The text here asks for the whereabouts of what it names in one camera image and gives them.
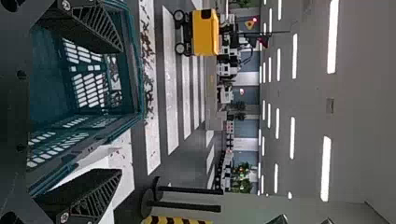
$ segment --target ceiling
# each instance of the ceiling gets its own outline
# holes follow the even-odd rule
[[[262,120],[266,155],[262,158],[265,191],[274,194],[275,163],[279,195],[320,197],[323,136],[332,139],[330,201],[369,203],[396,223],[396,76],[390,73],[390,37],[396,28],[390,0],[340,0],[336,73],[327,74],[330,0],[277,0],[262,6],[268,24],[274,9],[275,35],[262,62],[272,57],[272,82],[261,85],[261,98],[272,105],[272,127]],[[297,78],[292,79],[292,35],[299,35]],[[276,51],[281,48],[281,79],[276,81]],[[333,113],[326,104],[333,99]],[[276,139],[276,109],[280,110]],[[290,117],[296,120],[295,158],[290,159]]]

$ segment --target yellow and black striped barrier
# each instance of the yellow and black striped barrier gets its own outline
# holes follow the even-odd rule
[[[213,224],[212,221],[197,221],[183,217],[148,217],[144,224]]]

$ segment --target yellow forklift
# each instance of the yellow forklift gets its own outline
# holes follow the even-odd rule
[[[175,45],[177,54],[190,57],[219,54],[219,17],[215,9],[194,10],[173,14],[175,28],[183,29],[183,42]]]

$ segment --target teal plastic crate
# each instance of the teal plastic crate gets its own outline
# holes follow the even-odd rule
[[[129,8],[104,1],[123,40],[124,52],[96,54],[35,26],[34,75],[30,79],[30,194],[44,193],[77,161],[133,127],[144,115],[136,31]]]

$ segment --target fluorescent light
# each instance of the fluorescent light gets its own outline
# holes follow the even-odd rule
[[[272,79],[272,59],[268,58],[268,82],[271,82]]]
[[[291,77],[297,78],[297,50],[298,50],[298,35],[293,36],[293,68]]]
[[[260,84],[262,84],[262,67],[260,66],[260,72],[259,72],[259,80]]]
[[[327,73],[335,73],[337,58],[337,33],[338,33],[338,7],[339,0],[332,0],[330,3],[329,22],[329,48],[327,54]]]
[[[276,79],[277,81],[280,81],[280,65],[281,65],[281,61],[280,61],[280,49],[277,49],[277,62],[276,62]]]
[[[262,145],[262,129],[259,129],[259,146]]]
[[[265,64],[265,62],[262,63],[262,82],[265,83],[267,80],[267,74],[266,74],[266,69],[267,66]]]
[[[275,138],[279,139],[279,108],[276,109],[276,131],[275,131]]]
[[[296,132],[296,119],[290,118],[290,158],[294,160],[294,138]]]
[[[282,0],[277,0],[277,19],[282,20]]]
[[[274,174],[274,193],[277,193],[277,180],[279,175],[279,167],[275,163],[275,174]]]
[[[264,194],[264,175],[262,175],[262,194]]]
[[[265,100],[262,101],[262,120],[265,120]]]
[[[323,137],[321,187],[320,187],[320,198],[323,202],[329,201],[331,156],[332,156],[332,139],[330,139],[328,136],[324,136]]]
[[[262,137],[262,155],[265,156],[265,137]]]
[[[271,104],[268,104],[268,113],[267,113],[267,127],[271,128]]]
[[[270,22],[270,27],[269,27],[269,32],[272,33],[272,8],[270,8],[270,13],[269,13],[269,22]]]

